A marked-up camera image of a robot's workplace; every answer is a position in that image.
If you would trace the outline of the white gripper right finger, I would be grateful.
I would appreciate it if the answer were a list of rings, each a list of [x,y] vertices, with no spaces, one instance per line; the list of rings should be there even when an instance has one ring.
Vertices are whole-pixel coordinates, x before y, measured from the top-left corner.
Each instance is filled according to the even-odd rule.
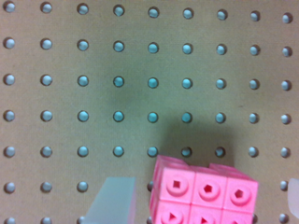
[[[290,212],[299,219],[299,179],[291,178],[288,184],[288,206]]]

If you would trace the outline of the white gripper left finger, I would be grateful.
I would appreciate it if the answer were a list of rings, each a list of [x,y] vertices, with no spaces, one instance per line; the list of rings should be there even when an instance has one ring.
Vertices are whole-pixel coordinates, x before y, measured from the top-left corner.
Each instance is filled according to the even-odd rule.
[[[82,224],[135,224],[134,177],[108,177]]]

